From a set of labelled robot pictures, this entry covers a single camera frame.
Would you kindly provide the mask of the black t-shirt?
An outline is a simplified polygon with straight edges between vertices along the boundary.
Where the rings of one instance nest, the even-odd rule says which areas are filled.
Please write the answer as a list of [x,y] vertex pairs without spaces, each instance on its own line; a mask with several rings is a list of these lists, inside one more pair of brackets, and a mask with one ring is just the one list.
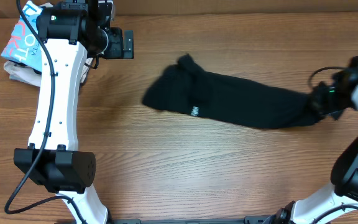
[[188,54],[163,71],[142,104],[259,129],[311,126],[322,120],[305,93],[207,72]]

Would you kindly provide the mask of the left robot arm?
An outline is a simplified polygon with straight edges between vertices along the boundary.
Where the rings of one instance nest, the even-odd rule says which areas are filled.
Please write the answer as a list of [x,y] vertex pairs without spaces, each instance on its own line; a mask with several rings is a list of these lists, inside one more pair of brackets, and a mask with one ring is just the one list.
[[76,113],[86,60],[134,58],[134,34],[111,27],[112,0],[61,1],[41,10],[29,30],[42,53],[42,74],[34,127],[14,163],[24,180],[63,200],[75,223],[112,223],[93,185],[96,158],[78,149]]

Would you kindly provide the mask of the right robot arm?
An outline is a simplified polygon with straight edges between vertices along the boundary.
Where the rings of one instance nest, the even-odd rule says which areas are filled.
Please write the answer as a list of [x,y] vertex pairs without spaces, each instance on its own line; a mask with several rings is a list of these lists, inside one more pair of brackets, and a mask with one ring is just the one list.
[[[337,68],[331,85],[313,87],[311,102],[321,115],[338,119],[346,108],[358,111],[358,56]],[[358,210],[358,137],[338,157],[330,182],[304,200],[292,201],[264,223],[330,223]]]

